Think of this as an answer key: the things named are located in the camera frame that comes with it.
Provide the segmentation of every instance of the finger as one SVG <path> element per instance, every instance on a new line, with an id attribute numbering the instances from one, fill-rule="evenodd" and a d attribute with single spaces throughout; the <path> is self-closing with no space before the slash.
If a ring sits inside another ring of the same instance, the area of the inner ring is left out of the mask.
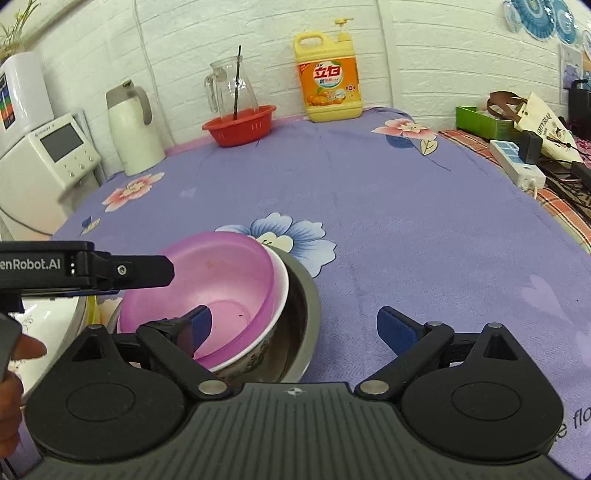
<path id="1" fill-rule="evenodd" d="M 36 338 L 29 337 L 28 335 L 21 335 L 14 353 L 12 354 L 13 360 L 23 360 L 27 358 L 39 358 L 47 353 L 47 348 L 42 342 Z"/>
<path id="2" fill-rule="evenodd" d="M 18 433 L 18 428 L 21 426 L 22 413 L 17 411 L 14 417 L 0 421 L 0 443 L 6 442 Z"/>
<path id="3" fill-rule="evenodd" d="M 0 383 L 0 420 L 6 420 L 17 414 L 21 407 L 23 392 L 21 380 L 12 372 Z"/>
<path id="4" fill-rule="evenodd" d="M 4 442 L 0 442 L 0 458 L 10 457 L 21 443 L 19 434 L 15 434 Z"/>

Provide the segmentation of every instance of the purple plastic bowl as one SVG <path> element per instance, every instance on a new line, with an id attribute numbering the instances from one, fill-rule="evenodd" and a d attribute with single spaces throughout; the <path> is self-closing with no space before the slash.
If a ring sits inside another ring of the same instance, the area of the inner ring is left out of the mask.
<path id="1" fill-rule="evenodd" d="M 253 238 L 232 232 L 198 233 L 161 255 L 173 263 L 174 280 L 168 287 L 125 293 L 121 332 L 206 305 L 212 312 L 212 332 L 194 358 L 212 369 L 251 346 L 271 321 L 273 264 Z"/>

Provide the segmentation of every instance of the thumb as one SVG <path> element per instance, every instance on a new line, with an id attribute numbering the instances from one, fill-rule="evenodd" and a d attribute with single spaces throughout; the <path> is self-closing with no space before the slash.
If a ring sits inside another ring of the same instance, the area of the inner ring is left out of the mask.
<path id="1" fill-rule="evenodd" d="M 12 360 L 23 360 L 27 358 L 39 358 L 47 353 L 47 348 L 39 340 L 29 337 L 28 335 L 21 335 Z"/>

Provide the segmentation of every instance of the yellow detergent bottle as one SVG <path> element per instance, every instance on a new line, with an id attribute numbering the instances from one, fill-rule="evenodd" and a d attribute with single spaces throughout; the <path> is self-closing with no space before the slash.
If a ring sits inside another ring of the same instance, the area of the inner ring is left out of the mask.
<path id="1" fill-rule="evenodd" d="M 341 28 L 352 18 L 338 18 Z M 319 44 L 304 45 L 309 38 Z M 341 31 L 334 41 L 322 32 L 303 32 L 294 39 L 306 113 L 313 122 L 357 118 L 363 102 L 351 35 Z"/>

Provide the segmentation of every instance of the glass pitcher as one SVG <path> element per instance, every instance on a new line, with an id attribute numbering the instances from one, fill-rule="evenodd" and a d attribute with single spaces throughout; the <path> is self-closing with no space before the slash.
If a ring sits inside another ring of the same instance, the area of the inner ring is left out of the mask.
<path id="1" fill-rule="evenodd" d="M 238 81 L 236 72 L 240 65 Z M 242 56 L 228 57 L 211 64 L 212 72 L 205 77 L 203 85 L 207 92 L 209 108 L 213 113 L 218 113 L 221 118 L 234 114 L 234 101 L 236 84 L 238 84 L 238 109 L 258 110 L 255 92 L 246 76 Z"/>

